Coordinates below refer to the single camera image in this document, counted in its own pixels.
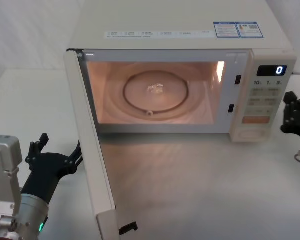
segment orange start button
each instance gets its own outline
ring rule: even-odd
[[[268,124],[270,122],[269,116],[244,116],[243,124]]]

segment green indicator light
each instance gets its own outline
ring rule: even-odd
[[[41,223],[40,224],[40,227],[39,227],[39,232],[41,233],[42,229],[44,229],[44,223]]]

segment white microwave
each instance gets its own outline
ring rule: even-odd
[[[119,235],[99,133],[263,141],[296,60],[265,0],[86,0],[65,67],[103,239]]]

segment microwave door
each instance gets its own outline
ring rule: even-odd
[[[65,69],[76,118],[93,214],[103,240],[119,240],[116,206],[109,184],[93,114],[89,105],[77,52],[64,55]]]

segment white wall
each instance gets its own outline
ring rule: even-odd
[[[267,1],[298,54],[300,74],[300,0]],[[83,2],[0,0],[0,76],[5,68],[62,69]]]

